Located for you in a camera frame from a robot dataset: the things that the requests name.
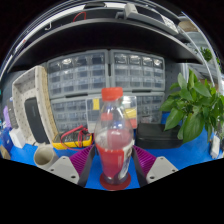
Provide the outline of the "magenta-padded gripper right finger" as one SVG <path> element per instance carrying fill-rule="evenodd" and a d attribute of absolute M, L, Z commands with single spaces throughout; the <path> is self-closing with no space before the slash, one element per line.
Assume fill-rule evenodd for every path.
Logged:
<path fill-rule="evenodd" d="M 133 146 L 132 158 L 141 187 L 178 171 L 164 156 L 155 157 L 138 146 Z"/>

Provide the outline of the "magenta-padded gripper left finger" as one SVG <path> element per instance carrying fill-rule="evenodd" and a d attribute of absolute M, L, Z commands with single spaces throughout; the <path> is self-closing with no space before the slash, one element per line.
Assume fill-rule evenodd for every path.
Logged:
<path fill-rule="evenodd" d="M 48 171 L 78 186 L 85 187 L 94 156 L 95 146 L 88 146 L 70 157 L 60 157 Z"/>

